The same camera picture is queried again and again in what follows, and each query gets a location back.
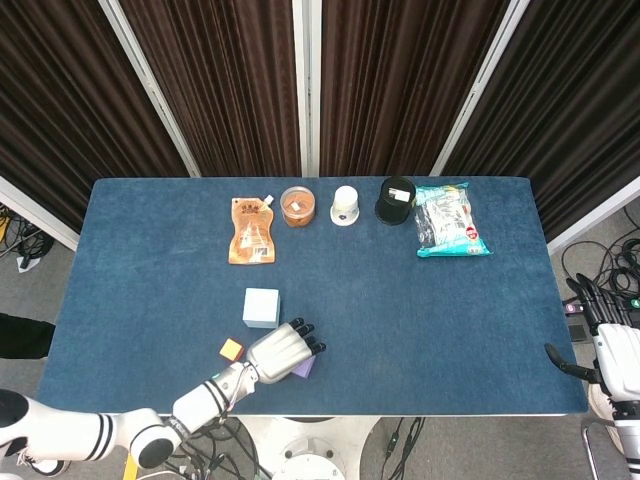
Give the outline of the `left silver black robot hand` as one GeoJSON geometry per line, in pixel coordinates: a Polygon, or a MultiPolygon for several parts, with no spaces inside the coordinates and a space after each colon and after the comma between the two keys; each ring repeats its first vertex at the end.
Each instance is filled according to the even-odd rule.
{"type": "Polygon", "coordinates": [[[301,363],[324,352],[326,344],[312,335],[314,330],[313,324],[297,317],[251,345],[246,360],[255,370],[257,381],[277,383],[301,363]]]}

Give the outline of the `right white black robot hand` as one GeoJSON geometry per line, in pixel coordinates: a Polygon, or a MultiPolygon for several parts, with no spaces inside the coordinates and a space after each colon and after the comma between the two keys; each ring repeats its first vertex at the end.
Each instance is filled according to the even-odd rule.
{"type": "Polygon", "coordinates": [[[545,352],[566,375],[598,385],[614,403],[639,400],[639,329],[621,298],[582,274],[566,280],[583,306],[596,361],[591,368],[571,364],[550,343],[545,352]]]}

